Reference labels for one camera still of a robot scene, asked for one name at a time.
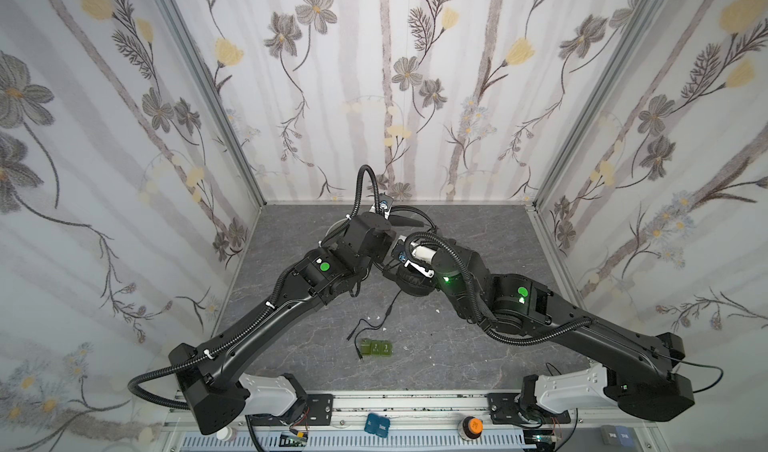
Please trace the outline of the black and blue headphones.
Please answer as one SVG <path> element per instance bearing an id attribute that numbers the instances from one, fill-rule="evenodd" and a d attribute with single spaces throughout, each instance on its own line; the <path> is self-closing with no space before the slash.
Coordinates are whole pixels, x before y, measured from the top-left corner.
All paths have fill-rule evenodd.
<path id="1" fill-rule="evenodd" d="M 390 209 L 389 221 L 393 227 L 424 227 L 428 232 L 437 233 L 438 226 L 421 209 L 410 205 L 394 205 Z M 395 282 L 402 292 L 413 297 L 425 297 L 435 290 L 434 277 L 427 277 L 425 270 L 418 264 L 412 264 L 405 256 L 405 236 L 399 236 L 392 244 L 386 264 L 376 266 L 382 275 Z"/>

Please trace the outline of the mint green headphones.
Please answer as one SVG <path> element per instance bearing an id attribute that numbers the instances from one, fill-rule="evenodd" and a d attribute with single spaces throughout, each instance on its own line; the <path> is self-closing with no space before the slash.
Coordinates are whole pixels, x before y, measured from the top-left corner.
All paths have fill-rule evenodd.
<path id="1" fill-rule="evenodd" d="M 334 225 L 326 234 L 326 236 L 320 241 L 320 246 L 328 247 L 332 245 L 336 240 L 343 236 L 349 225 L 349 221 L 341 221 L 339 224 Z"/>

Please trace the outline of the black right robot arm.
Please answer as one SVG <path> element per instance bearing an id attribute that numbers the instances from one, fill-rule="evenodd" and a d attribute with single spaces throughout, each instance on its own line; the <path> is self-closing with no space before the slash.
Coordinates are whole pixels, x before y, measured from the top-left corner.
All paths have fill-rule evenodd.
<path id="1" fill-rule="evenodd" d="M 491 339 L 517 347 L 554 342 L 589 359 L 581 371 L 525 377 L 516 398 L 523 416 L 613 406 L 639 419 L 668 422 L 694 405 L 691 381 L 674 370 L 685 357 L 677 335 L 625 329 L 529 277 L 492 273 L 477 252 L 457 245 L 439 249 L 429 264 L 436 288 L 459 316 Z"/>

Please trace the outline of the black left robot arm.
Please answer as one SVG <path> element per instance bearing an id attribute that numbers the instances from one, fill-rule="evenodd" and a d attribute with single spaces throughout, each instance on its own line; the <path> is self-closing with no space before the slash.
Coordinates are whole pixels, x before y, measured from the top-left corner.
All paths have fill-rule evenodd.
<path id="1" fill-rule="evenodd" d="M 197 346 L 181 344 L 169 355 L 186 405 L 204 435 L 241 416 L 293 422 L 307 394 L 291 374 L 257 377 L 248 367 L 303 317 L 351 292 L 396 239 L 395 217 L 365 212 L 342 234 L 287 267 L 269 297 L 231 327 Z"/>

